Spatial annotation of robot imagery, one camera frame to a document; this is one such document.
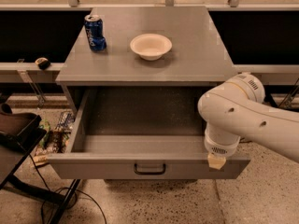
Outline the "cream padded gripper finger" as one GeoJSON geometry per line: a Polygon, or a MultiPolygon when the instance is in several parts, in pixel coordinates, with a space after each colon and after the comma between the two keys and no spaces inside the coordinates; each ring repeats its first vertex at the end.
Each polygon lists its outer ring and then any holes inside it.
{"type": "Polygon", "coordinates": [[[225,165],[226,158],[209,153],[207,155],[207,161],[210,168],[220,170],[225,165]]]}

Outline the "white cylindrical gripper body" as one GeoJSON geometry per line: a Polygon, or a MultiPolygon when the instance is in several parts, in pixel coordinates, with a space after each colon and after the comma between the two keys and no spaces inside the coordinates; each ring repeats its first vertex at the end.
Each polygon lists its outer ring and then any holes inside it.
{"type": "Polygon", "coordinates": [[[239,135],[228,133],[209,123],[206,125],[204,144],[206,150],[215,156],[225,158],[233,156],[239,141],[239,135]]]}

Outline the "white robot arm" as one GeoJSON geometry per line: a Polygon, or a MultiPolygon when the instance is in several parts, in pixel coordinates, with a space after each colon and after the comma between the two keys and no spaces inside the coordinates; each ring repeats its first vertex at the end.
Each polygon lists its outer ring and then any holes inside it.
{"type": "Polygon", "coordinates": [[[299,162],[299,113],[263,104],[262,82],[236,75],[204,93],[198,112],[206,122],[208,165],[220,170],[242,137],[299,162]]]}

